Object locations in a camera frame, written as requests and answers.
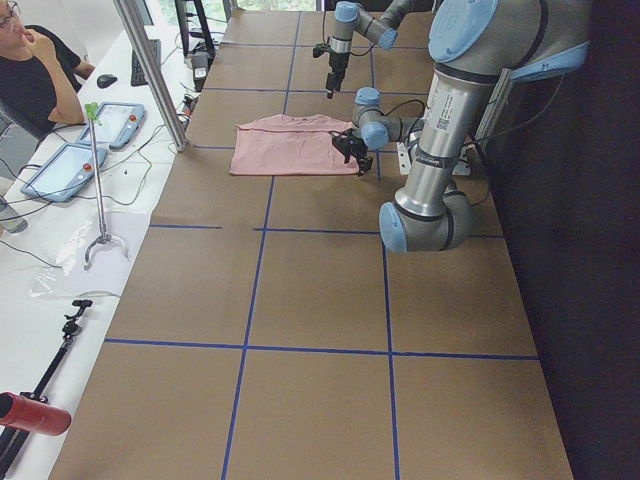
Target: pink cloth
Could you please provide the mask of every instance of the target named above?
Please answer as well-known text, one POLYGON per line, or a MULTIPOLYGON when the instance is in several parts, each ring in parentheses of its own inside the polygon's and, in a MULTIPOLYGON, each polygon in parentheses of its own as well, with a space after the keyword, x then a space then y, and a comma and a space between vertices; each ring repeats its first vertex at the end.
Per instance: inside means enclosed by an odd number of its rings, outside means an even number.
POLYGON ((331 145, 330 131, 343 132, 351 123, 325 115, 273 117, 237 125, 234 175, 349 175, 358 165, 331 145))

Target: hand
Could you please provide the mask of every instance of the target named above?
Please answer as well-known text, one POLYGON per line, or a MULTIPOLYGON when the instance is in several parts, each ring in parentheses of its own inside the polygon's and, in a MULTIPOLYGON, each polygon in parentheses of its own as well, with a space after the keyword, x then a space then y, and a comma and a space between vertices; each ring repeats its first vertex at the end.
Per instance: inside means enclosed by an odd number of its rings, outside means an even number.
POLYGON ((22 35, 22 44, 45 66, 47 63, 57 61, 56 49, 51 39, 35 30, 25 29, 22 35))

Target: red cylinder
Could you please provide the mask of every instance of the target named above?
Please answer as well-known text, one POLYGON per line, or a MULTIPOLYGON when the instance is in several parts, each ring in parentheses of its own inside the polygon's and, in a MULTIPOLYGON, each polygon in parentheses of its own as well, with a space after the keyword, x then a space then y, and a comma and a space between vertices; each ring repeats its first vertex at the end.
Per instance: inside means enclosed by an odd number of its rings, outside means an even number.
POLYGON ((60 435, 71 425, 71 414, 46 403, 4 392, 0 393, 0 425, 45 435, 60 435))

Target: person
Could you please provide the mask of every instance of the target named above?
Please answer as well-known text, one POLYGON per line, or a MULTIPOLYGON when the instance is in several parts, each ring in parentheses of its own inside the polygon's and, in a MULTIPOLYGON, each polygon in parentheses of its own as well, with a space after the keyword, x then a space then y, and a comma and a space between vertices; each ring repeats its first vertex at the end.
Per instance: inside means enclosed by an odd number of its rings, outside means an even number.
POLYGON ((25 26, 17 2, 0 0, 0 101, 29 133, 41 137, 56 123, 78 124, 84 115, 75 75, 89 78, 82 60, 44 27, 25 26))

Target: white table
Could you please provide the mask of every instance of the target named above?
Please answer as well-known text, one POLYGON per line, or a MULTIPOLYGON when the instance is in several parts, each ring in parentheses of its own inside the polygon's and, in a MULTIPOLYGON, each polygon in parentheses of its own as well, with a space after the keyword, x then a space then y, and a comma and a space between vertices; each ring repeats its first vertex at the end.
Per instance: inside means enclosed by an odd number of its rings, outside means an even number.
MULTIPOLYGON (((191 71, 184 65, 181 50, 176 48, 176 31, 148 28, 149 38, 162 40, 162 73, 169 88, 172 101, 177 107, 192 88, 191 71)), ((140 145, 146 142, 154 129, 163 124, 160 112, 148 86, 131 87, 130 79, 131 44, 123 31, 105 58, 96 67, 91 78, 79 93, 82 105, 90 102, 114 101, 142 103, 147 109, 146 119, 131 144, 117 154, 110 153, 105 167, 124 159, 140 145), (96 79, 103 73, 111 73, 118 81, 106 89, 99 89, 96 79)), ((73 142, 82 127, 65 128, 59 133, 67 141, 73 142)), ((62 139, 51 134, 35 152, 31 163, 42 164, 62 144, 62 139)), ((160 197, 164 183, 169 175, 175 156, 175 147, 166 127, 163 127, 154 140, 144 148, 143 153, 153 166, 149 171, 141 194, 131 206, 116 205, 105 199, 105 208, 124 212, 151 213, 160 197)), ((113 168, 102 175, 102 187, 105 195, 111 195, 121 201, 129 201, 135 195, 148 164, 138 155, 132 156, 123 165, 113 168)), ((34 170, 25 170, 20 178, 28 179, 34 170)), ((7 201, 25 199, 20 193, 22 182, 14 183, 6 195, 7 201)), ((82 193, 95 194, 93 182, 82 193)), ((25 201, 14 205, 19 213, 37 209, 43 203, 25 201)), ((55 263, 56 255, 65 244, 69 235, 79 224, 95 215, 95 200, 74 199, 65 204, 52 204, 38 213, 29 215, 28 228, 19 234, 2 235, 5 242, 33 252, 55 263)), ((0 244, 0 391, 19 393, 33 391, 49 363, 62 343, 62 326, 65 314, 74 314, 76 307, 71 305, 72 296, 30 295, 33 279, 43 273, 46 266, 36 259, 15 252, 0 244)), ((52 405, 75 412, 89 375, 98 356, 98 352, 109 328, 118 305, 115 296, 88 297, 93 300, 80 320, 83 332, 78 336, 56 376, 49 383, 45 394, 52 405)), ((7 478, 15 480, 46 479, 62 448, 65 435, 48 437, 31 434, 25 443, 7 478)))

